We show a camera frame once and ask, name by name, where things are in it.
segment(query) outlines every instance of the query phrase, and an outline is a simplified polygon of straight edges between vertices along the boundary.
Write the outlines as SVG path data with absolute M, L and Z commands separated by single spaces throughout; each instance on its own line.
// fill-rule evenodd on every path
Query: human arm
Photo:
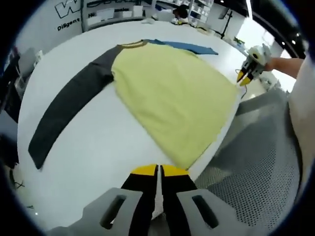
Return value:
M 266 64 L 265 70 L 278 70 L 296 79 L 303 61 L 301 58 L 271 58 L 270 62 Z

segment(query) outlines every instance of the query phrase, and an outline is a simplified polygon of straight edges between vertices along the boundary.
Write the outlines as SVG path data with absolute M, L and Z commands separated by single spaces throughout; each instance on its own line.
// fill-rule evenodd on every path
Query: white table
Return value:
M 68 226 L 79 220 L 84 206 L 111 187 L 120 187 L 138 166 L 172 164 L 108 85 L 59 135 L 44 166 L 37 170 L 28 152 L 35 129 L 49 104 L 85 65 L 117 44 L 159 39 L 212 47 L 216 55 L 201 56 L 236 83 L 235 69 L 244 55 L 214 36 L 167 22 L 127 22 L 98 28 L 54 48 L 39 62 L 27 86 L 19 116 L 19 169 L 41 227 Z M 214 156 L 234 118 L 240 95 L 217 141 L 190 168 L 193 180 Z M 156 209 L 161 212 L 161 204 Z

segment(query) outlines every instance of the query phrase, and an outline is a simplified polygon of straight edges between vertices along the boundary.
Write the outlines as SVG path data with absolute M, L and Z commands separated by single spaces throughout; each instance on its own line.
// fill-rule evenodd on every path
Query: blue cloth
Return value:
M 159 41 L 157 39 L 151 40 L 147 39 L 148 42 L 158 44 L 158 45 L 169 45 L 173 48 L 179 48 L 191 51 L 197 55 L 199 54 L 209 54 L 209 55 L 218 55 L 217 52 L 213 51 L 212 48 L 206 48 L 190 43 L 181 43 L 181 42 L 171 42 L 171 41 Z

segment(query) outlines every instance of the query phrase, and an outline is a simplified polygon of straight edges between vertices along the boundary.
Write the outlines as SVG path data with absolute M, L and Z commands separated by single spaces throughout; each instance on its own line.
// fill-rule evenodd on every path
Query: black stand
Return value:
M 233 13 L 233 11 L 230 11 L 230 13 L 229 13 L 229 15 L 228 15 L 227 22 L 226 22 L 226 24 L 225 24 L 225 27 L 224 27 L 224 30 L 223 30 L 222 33 L 220 33 L 220 32 L 218 32 L 218 31 L 214 30 L 214 32 L 216 32 L 216 33 L 218 33 L 219 35 L 221 35 L 221 39 L 223 39 L 224 36 L 225 36 L 225 31 L 226 31 L 226 29 L 227 29 L 228 23 L 230 22 L 230 20 L 231 20 L 231 18 L 232 18 L 232 13 Z

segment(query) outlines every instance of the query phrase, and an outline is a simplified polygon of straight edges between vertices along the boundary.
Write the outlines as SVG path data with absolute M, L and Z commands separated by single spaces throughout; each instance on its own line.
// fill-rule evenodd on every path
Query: person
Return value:
M 310 173 L 315 157 L 315 74 L 310 56 L 299 58 L 272 58 L 265 70 L 278 70 L 296 79 L 288 98 L 290 117 L 302 152 L 302 184 Z
M 175 9 L 163 9 L 157 14 L 152 16 L 153 19 L 159 21 L 169 21 L 174 24 L 187 24 L 188 23 L 188 6 L 180 5 Z

